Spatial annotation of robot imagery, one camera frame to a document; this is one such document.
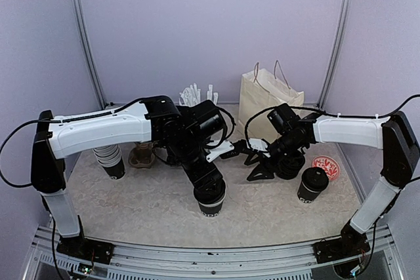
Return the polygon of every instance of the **black cable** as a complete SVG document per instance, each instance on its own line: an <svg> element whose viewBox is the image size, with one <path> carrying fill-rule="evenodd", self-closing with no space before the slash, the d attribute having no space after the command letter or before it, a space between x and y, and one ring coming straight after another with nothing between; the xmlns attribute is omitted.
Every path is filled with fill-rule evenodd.
<svg viewBox="0 0 420 280"><path fill-rule="evenodd" d="M152 153L155 155L155 157L157 157L157 159L158 159L159 161L161 161L161 162L165 163L166 165L169 165L170 167L178 167L178 166L180 166L180 163L179 163L179 164L176 164L176 163L172 164L172 163L169 163L169 162L167 161L167 159L165 160L164 158L160 157L160 156L156 153L156 148L160 148L160 147L153 146L153 147L152 147Z"/></svg>
<svg viewBox="0 0 420 280"><path fill-rule="evenodd" d="M136 104L137 102L140 102L140 101L143 101L143 100L144 100L144 98L136 98L135 100L121 106L120 108L115 109L114 113L119 113L119 112L125 110L126 108L129 108L133 104Z"/></svg>
<svg viewBox="0 0 420 280"><path fill-rule="evenodd" d="M245 128L244 128L244 133L245 133L245 141L247 142L248 148L255 151L255 152L260 152L260 153L268 153L268 151L259 151L259 150L254 150L251 147L251 144L249 143L249 135L248 135L248 126L249 124L255 119L257 118L259 115L265 113L266 111L270 111L275 109L277 106L272 106L270 108L265 108L262 111L259 111L258 113L256 113L254 116L252 116L251 118L248 119L247 123L245 124Z"/></svg>
<svg viewBox="0 0 420 280"><path fill-rule="evenodd" d="M420 176L419 176L419 177L416 177L416 178L413 178L413 179L412 179L412 180L410 180L408 183L415 182L416 180L420 180Z"/></svg>
<svg viewBox="0 0 420 280"><path fill-rule="evenodd" d="M33 121L27 121L26 123L21 124L19 127L16 127L5 139L5 141L3 141L3 143L0 146L0 156L1 156L1 152L3 152L4 147L6 146L7 142L13 137L14 134L16 134L20 129L28 126L28 125L32 125L32 124L36 124L36 123L60 123L60 121L42 121L42 120L33 120ZM0 170L0 178L4 181L4 183L6 183L7 185L13 187L13 188L25 188L25 187L30 187L32 186L32 183L28 183L28 184L13 184L11 182L9 182L5 176L3 175L3 173Z"/></svg>
<svg viewBox="0 0 420 280"><path fill-rule="evenodd" d="M56 122L57 123L71 123L72 121L84 121L86 119L99 118L99 117L104 117L104 116L108 116L108 115L111 115L111 114L112 114L111 111L105 111L104 113L86 115L86 116L81 116L81 117L67 118L67 119L63 119L62 121L56 121Z"/></svg>
<svg viewBox="0 0 420 280"><path fill-rule="evenodd" d="M379 221L381 217L379 217L378 219L376 219L375 223L373 224L373 239L372 239L372 248L371 248L371 253L369 256L369 260L367 261L367 264L363 267L363 269L361 270L361 272L359 272L358 274L356 274L356 277L360 276L362 273L364 273L370 262L372 261L372 256L373 256L373 251L375 250L375 238L376 238L376 223Z"/></svg>
<svg viewBox="0 0 420 280"><path fill-rule="evenodd" d="M229 139L229 137L234 133L235 130L235 119L232 116L231 113L229 113L227 110L225 110L224 108L220 108L218 106L216 106L220 111L222 111L223 113L227 114L227 116L229 116L230 118L230 122L232 123L232 129L230 130L229 134L228 134L228 127L226 126L226 124L223 126L223 131L222 131L222 136L219 140L219 143L215 144L214 146L209 145L209 144L204 144L202 147L205 149L216 149L217 147L219 147L225 140Z"/></svg>
<svg viewBox="0 0 420 280"><path fill-rule="evenodd" d="M384 115L378 115L378 117L371 116L371 115L340 115L340 117L341 118L360 118L360 119L376 119L376 118L390 117L391 115L394 115L397 111L402 109L409 101L413 100L414 98L420 98L420 94L411 95L404 102L402 102L401 105L398 106L395 110L391 111L390 113L384 114ZM326 111L319 110L319 109L316 109L316 108L305 108L305 107L301 107L301 106L291 106L291 108L294 108L296 110L313 111L315 113L320 113L322 115L330 116L330 117L337 117L338 116L338 114L330 114L330 113L327 113Z"/></svg>
<svg viewBox="0 0 420 280"><path fill-rule="evenodd" d="M226 139L229 139L230 138L230 136L234 133L234 131L235 131L235 126L236 126L236 123L235 123L235 119L234 119L234 117L233 117L233 115L231 114L231 113L229 113L229 111L227 111L226 109L224 109L224 108L221 108L221 107L219 107L219 106L216 106L218 109L219 109L219 111L222 111L223 113L225 113L229 118L230 118L230 122L231 122L231 124L232 124L232 129L230 130L230 132L229 132L229 134L226 136Z"/></svg>
<svg viewBox="0 0 420 280"><path fill-rule="evenodd" d="M63 276L58 269L57 258L55 256L55 245L54 245L54 238L55 238L55 220L52 218L52 237L51 237L51 250L52 250L52 259L54 260L55 270L57 271L58 276L61 280L64 280Z"/></svg>

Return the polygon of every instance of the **paper bag handle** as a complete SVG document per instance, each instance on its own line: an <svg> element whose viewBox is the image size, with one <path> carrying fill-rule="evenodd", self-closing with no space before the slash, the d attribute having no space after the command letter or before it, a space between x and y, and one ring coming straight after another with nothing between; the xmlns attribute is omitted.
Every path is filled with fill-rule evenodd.
<svg viewBox="0 0 420 280"><path fill-rule="evenodd" d="M258 77L258 71L260 71L260 63L257 62L254 66L254 82L257 82L258 85L261 87L262 90L265 90L266 92L270 93L269 90L267 90L266 88L264 88L257 80Z"/></svg>
<svg viewBox="0 0 420 280"><path fill-rule="evenodd" d="M286 80L286 77L285 77L285 75L284 75L283 69L282 69L282 67L280 66L280 62L278 61L278 59L277 59L277 60L276 60L276 62L274 63L274 71L273 71L274 78L275 78L275 79L277 79L277 77L276 77L276 67L277 67L277 65L278 65L278 67L279 67L279 69L280 69L280 72L282 73L282 76L283 76L284 82L286 82L286 85L287 85L287 87L288 87L288 88L289 88L289 90L290 90L289 83L288 83L288 82L287 82L287 80Z"/></svg>

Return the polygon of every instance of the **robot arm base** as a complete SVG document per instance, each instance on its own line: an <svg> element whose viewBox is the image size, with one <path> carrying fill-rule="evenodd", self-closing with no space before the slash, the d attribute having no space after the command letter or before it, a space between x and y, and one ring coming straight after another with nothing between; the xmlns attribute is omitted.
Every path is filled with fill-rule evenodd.
<svg viewBox="0 0 420 280"><path fill-rule="evenodd" d="M80 234L75 237L62 237L57 246L57 252L71 257L109 265L114 245L107 242L85 238L79 217Z"/></svg>
<svg viewBox="0 0 420 280"><path fill-rule="evenodd" d="M339 238L317 242L313 248L318 264L358 256L363 250L370 251L366 234L359 234L351 227L350 221L341 230Z"/></svg>

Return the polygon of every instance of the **cup lid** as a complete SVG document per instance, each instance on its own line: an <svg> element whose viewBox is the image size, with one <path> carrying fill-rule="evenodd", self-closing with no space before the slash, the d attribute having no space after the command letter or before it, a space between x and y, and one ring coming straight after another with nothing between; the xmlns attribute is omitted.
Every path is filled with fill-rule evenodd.
<svg viewBox="0 0 420 280"><path fill-rule="evenodd" d="M310 167L303 172L302 182L310 190L323 191L327 188L329 179L327 173L320 167Z"/></svg>

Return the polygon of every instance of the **black paper cup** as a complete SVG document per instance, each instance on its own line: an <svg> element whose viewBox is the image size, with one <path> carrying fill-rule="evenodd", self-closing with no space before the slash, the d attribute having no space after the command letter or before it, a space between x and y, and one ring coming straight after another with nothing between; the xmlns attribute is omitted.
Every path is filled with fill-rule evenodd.
<svg viewBox="0 0 420 280"><path fill-rule="evenodd" d="M194 190L194 197L198 202L200 211L205 216L217 216L222 210L223 201L226 197L226 183L221 180L217 184L217 189L211 192Z"/></svg>
<svg viewBox="0 0 420 280"><path fill-rule="evenodd" d="M303 203L312 203L328 187L328 175L320 167L310 167L302 174L297 197Z"/></svg>
<svg viewBox="0 0 420 280"><path fill-rule="evenodd" d="M106 174L108 174L112 180L119 180L125 175L125 167L122 159L119 160L117 165L114 165L113 167L102 167L104 168Z"/></svg>
<svg viewBox="0 0 420 280"><path fill-rule="evenodd" d="M199 206L200 211L205 216L217 216L219 212L222 210L223 201L225 197L226 197L226 192L224 193L222 198L220 198L218 201L210 205L205 205L199 202L198 206Z"/></svg>

